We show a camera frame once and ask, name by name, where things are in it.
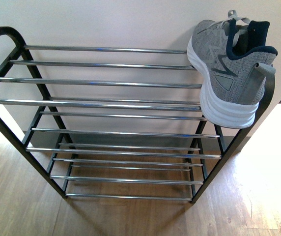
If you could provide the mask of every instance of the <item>wooden floor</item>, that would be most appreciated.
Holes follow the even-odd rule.
[[[0,134],[2,235],[281,236],[281,105],[195,205],[64,200]]]

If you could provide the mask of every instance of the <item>shoe upper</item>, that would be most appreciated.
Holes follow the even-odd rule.
[[[211,87],[218,98],[252,105],[262,99],[265,80],[247,81],[251,70],[257,63],[271,65],[278,52],[265,46],[269,22],[250,21],[246,26],[238,26],[239,19],[244,18],[200,22],[193,32],[192,47],[207,65]],[[249,89],[257,91],[255,96],[240,98]]]

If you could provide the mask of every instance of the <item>shoelace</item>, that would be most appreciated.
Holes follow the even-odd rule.
[[[211,25],[209,25],[207,28],[210,28],[210,27],[212,27],[214,25],[217,25],[216,28],[220,29],[220,28],[222,28],[224,26],[224,24],[227,21],[230,21],[232,19],[234,19],[236,22],[241,20],[241,21],[243,21],[246,24],[249,24],[251,22],[250,19],[247,18],[247,17],[238,17],[236,10],[230,10],[230,11],[228,11],[228,19],[226,19],[224,21],[214,22]],[[247,32],[247,29],[239,29],[238,32],[236,32],[236,34],[235,34],[235,36],[233,38],[233,43],[232,43],[233,47],[237,44],[239,36],[242,35],[242,34],[245,34],[246,32]]]

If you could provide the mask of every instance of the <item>gray triangle logo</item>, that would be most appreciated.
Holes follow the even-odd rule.
[[[218,83],[227,91],[230,91],[231,86],[233,84],[233,79],[232,78],[228,78],[225,76],[221,76],[221,75],[215,75],[216,80],[218,81]]]

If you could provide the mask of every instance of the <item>white wall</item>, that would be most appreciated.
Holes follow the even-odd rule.
[[[268,113],[281,99],[281,1],[197,1],[197,0],[108,0],[108,1],[0,1],[0,26],[11,26],[17,29],[29,45],[65,45],[65,46],[98,46],[98,47],[137,47],[163,48],[185,50],[194,26],[203,19],[215,21],[227,18],[227,12],[235,9],[239,16],[271,23],[267,44],[274,46],[279,55],[274,62],[277,69],[276,92]],[[0,55],[2,51],[10,51],[10,40],[0,38]],[[152,64],[188,64],[185,56],[140,55],[114,53],[61,53],[32,52],[36,59],[57,61],[88,61],[117,63],[152,63]],[[21,66],[14,68],[19,76],[28,76],[27,70]],[[191,83],[201,82],[197,72],[162,71],[162,70],[131,70],[131,69],[96,69],[96,68],[45,68],[41,67],[45,78],[61,79],[95,79],[139,82]],[[89,97],[122,97],[147,98],[166,100],[197,100],[198,93],[179,89],[158,90],[134,88],[127,91],[119,87],[52,87],[50,91],[55,96],[89,96]],[[40,95],[32,85],[0,86],[0,98],[39,99]],[[23,107],[20,112],[7,106],[9,112],[23,130],[26,130],[35,109]],[[114,124],[104,119],[71,120],[66,119],[69,128],[104,129],[110,131],[157,131],[192,133],[195,128],[188,122],[134,120],[115,120]],[[46,120],[43,126],[50,126]]]

